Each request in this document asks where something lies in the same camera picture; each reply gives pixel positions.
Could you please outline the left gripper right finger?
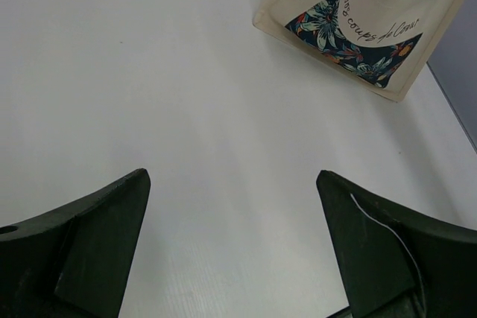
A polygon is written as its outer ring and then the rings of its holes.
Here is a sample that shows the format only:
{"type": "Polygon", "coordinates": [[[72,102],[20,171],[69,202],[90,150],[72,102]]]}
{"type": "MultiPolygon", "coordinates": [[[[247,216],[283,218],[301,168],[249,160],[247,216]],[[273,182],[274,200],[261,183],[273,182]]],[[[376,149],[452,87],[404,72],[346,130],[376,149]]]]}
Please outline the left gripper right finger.
{"type": "Polygon", "coordinates": [[[335,317],[476,316],[476,231],[332,171],[316,185],[348,301],[335,317]]]}

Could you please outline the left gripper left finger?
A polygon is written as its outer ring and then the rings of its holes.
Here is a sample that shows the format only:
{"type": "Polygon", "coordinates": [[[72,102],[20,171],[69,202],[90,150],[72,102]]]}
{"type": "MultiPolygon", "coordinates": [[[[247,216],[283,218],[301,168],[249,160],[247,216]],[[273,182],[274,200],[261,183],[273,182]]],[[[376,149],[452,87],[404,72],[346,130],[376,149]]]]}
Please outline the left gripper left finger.
{"type": "Polygon", "coordinates": [[[144,168],[1,228],[2,317],[117,317],[145,216],[144,168]]]}

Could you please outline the beige canvas tote bag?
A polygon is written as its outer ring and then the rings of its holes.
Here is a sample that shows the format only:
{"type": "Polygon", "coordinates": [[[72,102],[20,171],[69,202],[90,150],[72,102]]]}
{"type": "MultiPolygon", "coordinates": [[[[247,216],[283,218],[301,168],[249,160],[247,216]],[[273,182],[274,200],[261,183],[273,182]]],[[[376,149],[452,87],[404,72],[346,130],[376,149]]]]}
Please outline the beige canvas tote bag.
{"type": "Polygon", "coordinates": [[[464,0],[262,0],[256,28],[399,102],[464,0]]]}

